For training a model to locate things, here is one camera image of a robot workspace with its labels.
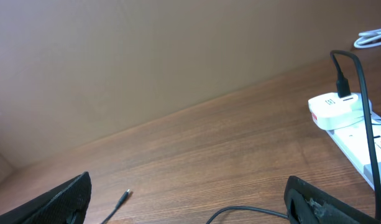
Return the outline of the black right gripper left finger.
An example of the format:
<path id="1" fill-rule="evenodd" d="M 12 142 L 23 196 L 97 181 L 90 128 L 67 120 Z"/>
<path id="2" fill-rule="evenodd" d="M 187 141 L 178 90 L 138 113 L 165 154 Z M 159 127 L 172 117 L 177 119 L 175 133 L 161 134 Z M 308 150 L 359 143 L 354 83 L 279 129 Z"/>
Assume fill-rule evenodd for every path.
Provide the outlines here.
<path id="1" fill-rule="evenodd" d="M 91 189 L 90 175 L 84 172 L 0 215 L 0 224 L 83 224 Z"/>

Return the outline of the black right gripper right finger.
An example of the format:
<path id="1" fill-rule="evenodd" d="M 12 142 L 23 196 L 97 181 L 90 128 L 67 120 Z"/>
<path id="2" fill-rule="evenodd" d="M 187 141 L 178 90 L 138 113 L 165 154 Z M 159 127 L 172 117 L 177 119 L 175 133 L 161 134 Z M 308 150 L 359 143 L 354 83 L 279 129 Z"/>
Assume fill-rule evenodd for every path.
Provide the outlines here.
<path id="1" fill-rule="evenodd" d="M 284 201 L 291 224 L 381 224 L 294 175 L 287 180 Z"/>

